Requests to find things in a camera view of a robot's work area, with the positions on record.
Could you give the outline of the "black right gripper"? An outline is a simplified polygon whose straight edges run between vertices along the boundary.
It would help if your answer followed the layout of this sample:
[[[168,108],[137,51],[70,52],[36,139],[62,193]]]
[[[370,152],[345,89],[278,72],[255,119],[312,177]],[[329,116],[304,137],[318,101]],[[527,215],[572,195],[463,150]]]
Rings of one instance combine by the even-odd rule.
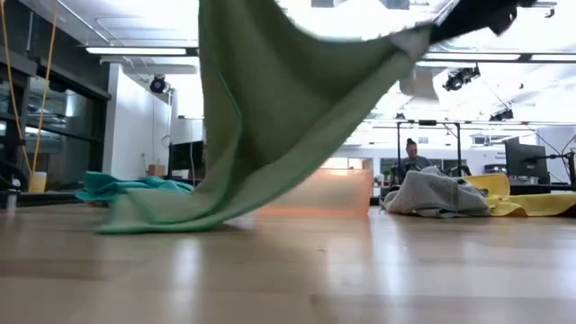
[[[496,12],[496,0],[459,0],[448,16],[432,29],[429,42],[436,44],[485,27],[501,35],[517,19],[518,8],[532,7],[538,0],[507,1]]]

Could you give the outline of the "teal microfiber towel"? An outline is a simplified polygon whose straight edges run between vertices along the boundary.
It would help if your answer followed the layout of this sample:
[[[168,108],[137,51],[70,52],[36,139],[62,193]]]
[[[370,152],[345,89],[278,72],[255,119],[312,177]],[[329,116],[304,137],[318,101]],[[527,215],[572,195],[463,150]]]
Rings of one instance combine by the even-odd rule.
[[[189,194],[194,190],[190,184],[148,176],[136,180],[121,180],[112,175],[86,171],[85,187],[75,193],[75,197],[85,203],[110,203],[117,195],[125,194],[130,189],[151,189]]]

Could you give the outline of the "person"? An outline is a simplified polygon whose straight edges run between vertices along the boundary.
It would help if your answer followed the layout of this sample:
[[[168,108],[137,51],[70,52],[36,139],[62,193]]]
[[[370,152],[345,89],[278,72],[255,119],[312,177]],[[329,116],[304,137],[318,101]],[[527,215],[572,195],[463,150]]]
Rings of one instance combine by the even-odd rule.
[[[400,161],[401,176],[405,176],[409,171],[421,171],[431,166],[431,162],[426,157],[419,155],[418,144],[412,138],[408,138],[406,141],[406,153],[407,156]]]

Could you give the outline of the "overhead light bar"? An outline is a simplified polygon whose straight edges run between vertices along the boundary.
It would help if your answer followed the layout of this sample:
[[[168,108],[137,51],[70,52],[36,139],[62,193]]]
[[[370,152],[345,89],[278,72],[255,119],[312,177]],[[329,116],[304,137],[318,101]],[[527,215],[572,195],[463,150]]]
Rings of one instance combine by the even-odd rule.
[[[96,47],[85,50],[99,56],[123,57],[198,57],[197,47]],[[420,59],[424,62],[458,63],[522,63],[522,64],[576,64],[576,53],[570,52],[479,52],[479,51],[430,51]]]

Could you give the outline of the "yellow plastic cup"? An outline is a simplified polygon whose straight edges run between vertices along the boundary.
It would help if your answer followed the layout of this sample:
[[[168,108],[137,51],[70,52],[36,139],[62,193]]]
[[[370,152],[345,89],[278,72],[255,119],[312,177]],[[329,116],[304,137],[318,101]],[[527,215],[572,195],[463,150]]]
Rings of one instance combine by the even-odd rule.
[[[47,178],[46,172],[34,171],[30,177],[28,192],[35,194],[44,193],[46,191]]]

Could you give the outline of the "black aluminium frame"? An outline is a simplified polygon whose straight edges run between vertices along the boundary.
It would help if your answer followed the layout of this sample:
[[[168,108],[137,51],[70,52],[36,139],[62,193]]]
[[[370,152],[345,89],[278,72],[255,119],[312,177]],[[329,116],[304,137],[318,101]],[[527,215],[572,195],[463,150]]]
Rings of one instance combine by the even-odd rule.
[[[8,191],[0,192],[0,209],[6,206]],[[277,197],[274,203],[288,202],[296,204],[316,203],[320,205],[324,201],[327,203],[343,203],[345,207],[351,207],[353,203],[359,203],[361,207],[377,206],[380,197],[372,197],[372,190],[362,192],[360,189],[353,189],[351,193],[338,192],[336,188],[329,189],[307,189],[301,184],[291,191]],[[81,203],[72,192],[50,192],[50,193],[20,193],[17,199],[19,206],[42,206],[66,203]]]

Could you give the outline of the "grey microfiber towel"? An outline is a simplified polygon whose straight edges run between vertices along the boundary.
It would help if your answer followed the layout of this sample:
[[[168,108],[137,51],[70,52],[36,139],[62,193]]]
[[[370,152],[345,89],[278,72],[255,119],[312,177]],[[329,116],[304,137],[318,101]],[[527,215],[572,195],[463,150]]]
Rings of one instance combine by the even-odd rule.
[[[381,199],[389,213],[426,218],[488,217],[486,193],[464,178],[450,177],[435,166],[410,170],[400,185]]]

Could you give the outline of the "black metal workstation stand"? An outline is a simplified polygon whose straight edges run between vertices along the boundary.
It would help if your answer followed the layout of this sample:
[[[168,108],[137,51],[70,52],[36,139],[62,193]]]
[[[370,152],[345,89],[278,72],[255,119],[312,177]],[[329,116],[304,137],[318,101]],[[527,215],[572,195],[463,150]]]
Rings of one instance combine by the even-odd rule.
[[[457,151],[457,166],[456,172],[457,176],[463,176],[463,163],[462,163],[462,142],[461,142],[461,125],[462,121],[450,121],[450,120],[421,120],[421,119],[407,119],[407,120],[394,120],[395,130],[396,130],[396,159],[397,159],[397,166],[400,167],[401,165],[401,125],[402,124],[410,124],[414,125],[417,124],[418,126],[426,126],[426,127],[436,127],[438,125],[442,125],[445,129],[450,132],[454,137],[456,137],[456,151]],[[448,126],[454,125],[456,128],[456,133],[451,131]]]

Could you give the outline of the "yellow microfiber towel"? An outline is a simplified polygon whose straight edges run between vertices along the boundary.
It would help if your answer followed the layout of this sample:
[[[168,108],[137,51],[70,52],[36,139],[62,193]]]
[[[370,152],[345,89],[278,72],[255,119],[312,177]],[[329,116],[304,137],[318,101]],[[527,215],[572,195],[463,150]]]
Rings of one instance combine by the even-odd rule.
[[[576,193],[512,195],[509,178],[502,173],[464,178],[477,189],[487,189],[485,198],[491,217],[576,217]]]

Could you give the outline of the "black computer monitor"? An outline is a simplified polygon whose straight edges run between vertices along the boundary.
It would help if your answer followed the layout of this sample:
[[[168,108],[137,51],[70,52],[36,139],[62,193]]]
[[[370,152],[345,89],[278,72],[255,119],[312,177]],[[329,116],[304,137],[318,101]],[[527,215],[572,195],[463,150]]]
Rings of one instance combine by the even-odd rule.
[[[506,165],[509,176],[536,178],[541,185],[550,183],[543,146],[522,144],[519,138],[505,141]]]
[[[167,174],[188,171],[189,179],[203,179],[205,175],[204,143],[201,140],[172,144],[169,147]]]

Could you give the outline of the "green microfiber towel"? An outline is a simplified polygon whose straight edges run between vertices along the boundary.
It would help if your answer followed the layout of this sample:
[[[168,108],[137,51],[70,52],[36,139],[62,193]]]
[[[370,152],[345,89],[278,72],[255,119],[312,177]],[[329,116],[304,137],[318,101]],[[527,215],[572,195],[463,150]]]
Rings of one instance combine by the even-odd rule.
[[[209,230],[288,192],[413,69],[433,28],[323,40],[275,0],[199,0],[205,177],[190,193],[130,189],[102,232]]]

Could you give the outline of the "grey metal cylinder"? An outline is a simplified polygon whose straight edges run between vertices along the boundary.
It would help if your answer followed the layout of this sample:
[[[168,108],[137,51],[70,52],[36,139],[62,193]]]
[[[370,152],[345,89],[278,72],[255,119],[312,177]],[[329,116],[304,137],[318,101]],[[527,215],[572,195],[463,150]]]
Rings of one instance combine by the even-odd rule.
[[[8,217],[13,217],[15,215],[20,187],[21,182],[17,178],[14,178],[11,182],[11,187],[8,189],[8,195],[6,198],[6,214]]]

